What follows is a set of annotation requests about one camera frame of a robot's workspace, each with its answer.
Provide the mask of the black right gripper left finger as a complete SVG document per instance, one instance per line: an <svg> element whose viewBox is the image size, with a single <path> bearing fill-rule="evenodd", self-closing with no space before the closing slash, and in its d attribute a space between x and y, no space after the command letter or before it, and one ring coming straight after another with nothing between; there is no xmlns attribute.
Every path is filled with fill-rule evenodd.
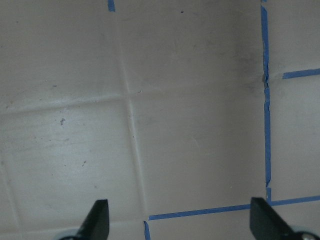
<svg viewBox="0 0 320 240"><path fill-rule="evenodd" d="M98 199L74 234L64 235L58 240L107 240L110 234L110 214L107 199Z"/></svg>

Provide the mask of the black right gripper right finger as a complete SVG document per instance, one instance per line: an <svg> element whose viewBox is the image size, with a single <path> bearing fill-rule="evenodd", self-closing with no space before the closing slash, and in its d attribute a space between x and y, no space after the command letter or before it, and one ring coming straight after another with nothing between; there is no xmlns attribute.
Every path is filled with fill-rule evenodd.
<svg viewBox="0 0 320 240"><path fill-rule="evenodd" d="M256 240L318 240L308 231L293 230L261 197L250 200L249 228Z"/></svg>

